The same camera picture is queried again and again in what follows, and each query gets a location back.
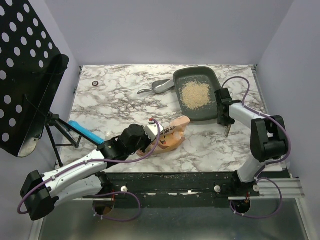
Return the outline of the silver metal scoop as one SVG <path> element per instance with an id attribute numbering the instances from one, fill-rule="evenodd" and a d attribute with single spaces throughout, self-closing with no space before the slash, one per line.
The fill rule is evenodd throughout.
<path id="1" fill-rule="evenodd" d="M 157 80 L 152 83 L 151 88 L 142 89 L 137 94 L 143 94 L 148 92 L 154 92 L 155 94 L 162 94 L 172 89 L 175 86 L 173 79 Z"/>

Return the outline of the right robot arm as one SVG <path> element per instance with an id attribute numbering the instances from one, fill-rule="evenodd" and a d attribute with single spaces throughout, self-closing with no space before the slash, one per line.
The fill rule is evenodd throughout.
<path id="1" fill-rule="evenodd" d="M 236 121 L 250 129 L 248 160 L 231 177 L 230 192 L 243 196 L 256 183 L 258 175 L 267 165 L 278 163 L 291 149 L 284 119 L 279 115 L 259 113 L 233 100 L 226 88 L 215 91 L 217 123 L 230 128 Z"/>

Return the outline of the pink cat litter bag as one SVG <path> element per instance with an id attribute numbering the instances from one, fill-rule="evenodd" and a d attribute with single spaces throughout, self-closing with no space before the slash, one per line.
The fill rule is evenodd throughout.
<path id="1" fill-rule="evenodd" d="M 159 155 L 176 150 L 185 140 L 185 130 L 191 120 L 187 116 L 180 116 L 164 128 L 159 142 L 151 155 Z"/>

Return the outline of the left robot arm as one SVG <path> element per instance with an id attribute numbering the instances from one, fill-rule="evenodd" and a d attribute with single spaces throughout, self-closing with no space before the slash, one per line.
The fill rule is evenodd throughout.
<path id="1" fill-rule="evenodd" d="M 160 141 L 163 126 L 151 118 L 146 126 L 131 124 L 120 136 L 97 144 L 87 156 L 43 174 L 30 172 L 20 190 L 17 213 L 32 221 L 49 215 L 57 205 L 82 197 L 112 195 L 104 170 L 117 164 L 131 164 L 148 158 Z"/>

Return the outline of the dark grey litter tray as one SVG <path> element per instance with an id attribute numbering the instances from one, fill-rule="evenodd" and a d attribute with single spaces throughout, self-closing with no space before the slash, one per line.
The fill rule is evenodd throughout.
<path id="1" fill-rule="evenodd" d="M 206 66 L 177 70 L 173 83 L 182 114 L 192 122 L 218 118 L 215 91 L 221 88 L 215 72 Z"/>

